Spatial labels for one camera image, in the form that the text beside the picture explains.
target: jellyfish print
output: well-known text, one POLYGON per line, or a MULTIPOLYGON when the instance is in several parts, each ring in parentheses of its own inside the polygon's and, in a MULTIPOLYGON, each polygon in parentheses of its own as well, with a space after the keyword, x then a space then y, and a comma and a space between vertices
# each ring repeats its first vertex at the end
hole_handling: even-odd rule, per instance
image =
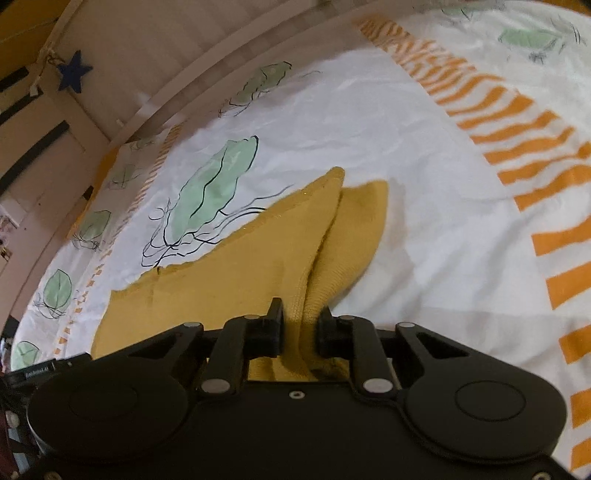
POLYGON ((227 114, 237 116, 242 113, 253 100, 278 86, 289 70, 291 70, 291 63, 286 61, 260 67, 248 79, 242 90, 224 103, 219 109, 219 116, 227 114))
POLYGON ((127 188, 130 181, 140 176, 142 170, 132 163, 126 163, 115 169, 109 180, 110 190, 123 190, 127 188))
POLYGON ((39 356, 39 348, 31 342, 18 342, 12 349, 10 357, 10 370, 20 370, 35 364, 39 356))
POLYGON ((72 299, 72 281, 63 270, 56 272, 47 280, 43 293, 37 294, 33 305, 48 319, 58 319, 66 313, 72 299))
POLYGON ((87 248, 89 250, 97 250, 99 248, 100 238, 110 218, 111 212, 108 210, 91 212, 86 215, 80 228, 72 236, 74 247, 77 249, 87 248))
POLYGON ((227 227, 236 220, 257 215, 265 208, 258 200, 279 196, 289 187, 267 197, 257 197, 248 204, 226 211, 236 194, 238 180, 254 161, 259 139, 229 140, 197 170, 181 188, 178 198, 168 200, 151 220, 158 222, 142 255, 142 266, 154 267, 168 257, 186 257, 204 245, 216 245, 227 227))

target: yellow cloth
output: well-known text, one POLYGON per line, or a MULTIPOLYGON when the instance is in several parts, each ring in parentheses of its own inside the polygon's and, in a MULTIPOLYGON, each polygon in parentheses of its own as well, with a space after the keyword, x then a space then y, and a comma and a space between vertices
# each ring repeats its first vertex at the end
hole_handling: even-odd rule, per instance
POLYGON ((372 259, 384 229, 388 185, 343 188, 333 168, 279 200, 212 252, 183 265, 155 268, 114 291, 96 332, 98 358, 184 322, 207 330, 244 314, 265 314, 273 297, 285 313, 280 358, 250 363, 257 380, 314 380, 342 373, 314 351, 320 310, 350 287, 372 259))

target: star decoration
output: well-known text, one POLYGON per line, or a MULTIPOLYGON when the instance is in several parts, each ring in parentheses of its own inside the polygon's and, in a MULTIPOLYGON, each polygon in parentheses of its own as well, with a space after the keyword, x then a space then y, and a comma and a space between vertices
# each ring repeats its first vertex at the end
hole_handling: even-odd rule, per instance
POLYGON ((76 93, 82 93, 80 80, 83 75, 92 70, 92 67, 90 65, 82 65, 82 54, 80 50, 77 50, 70 63, 59 64, 57 69, 62 75, 58 90, 61 91, 72 87, 72 90, 76 93))

